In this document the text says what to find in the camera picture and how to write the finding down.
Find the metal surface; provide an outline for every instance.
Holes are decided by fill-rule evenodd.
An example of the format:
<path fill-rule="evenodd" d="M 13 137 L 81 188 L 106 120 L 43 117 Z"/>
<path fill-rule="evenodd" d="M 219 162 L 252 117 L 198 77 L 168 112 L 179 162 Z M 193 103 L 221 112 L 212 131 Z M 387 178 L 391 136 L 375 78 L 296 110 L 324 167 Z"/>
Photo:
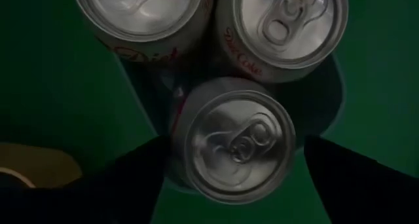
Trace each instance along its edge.
<path fill-rule="evenodd" d="M 172 136 L 185 183 L 227 204 L 253 202 L 280 185 L 293 161 L 295 132 L 263 87 L 214 79 L 195 88 L 182 107 Z"/>
<path fill-rule="evenodd" d="M 217 31 L 232 63 L 254 79 L 294 81 L 336 47 L 347 0 L 220 0 Z"/>
<path fill-rule="evenodd" d="M 122 58 L 171 62 L 201 38 L 213 0 L 77 0 L 95 36 Z"/>

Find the beige surface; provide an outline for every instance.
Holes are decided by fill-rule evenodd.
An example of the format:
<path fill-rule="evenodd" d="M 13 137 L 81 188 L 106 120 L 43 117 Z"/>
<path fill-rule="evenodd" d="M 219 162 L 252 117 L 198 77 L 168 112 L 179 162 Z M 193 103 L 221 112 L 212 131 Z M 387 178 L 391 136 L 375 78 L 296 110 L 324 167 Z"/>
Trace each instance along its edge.
<path fill-rule="evenodd" d="M 40 188 L 60 187 L 82 175 L 79 165 L 62 151 L 12 143 L 0 143 L 0 168 L 17 172 Z"/>

